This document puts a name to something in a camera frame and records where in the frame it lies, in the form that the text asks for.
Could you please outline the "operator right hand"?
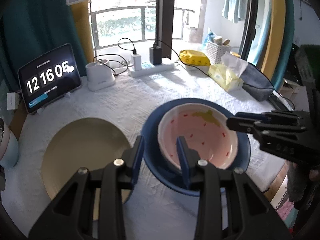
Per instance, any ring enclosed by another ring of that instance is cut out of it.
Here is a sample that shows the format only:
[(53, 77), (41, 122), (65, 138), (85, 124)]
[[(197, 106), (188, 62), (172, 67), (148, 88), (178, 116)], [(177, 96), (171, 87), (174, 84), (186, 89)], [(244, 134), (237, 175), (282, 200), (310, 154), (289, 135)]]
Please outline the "operator right hand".
[(309, 173), (309, 178), (311, 181), (320, 180), (320, 170), (311, 170)]

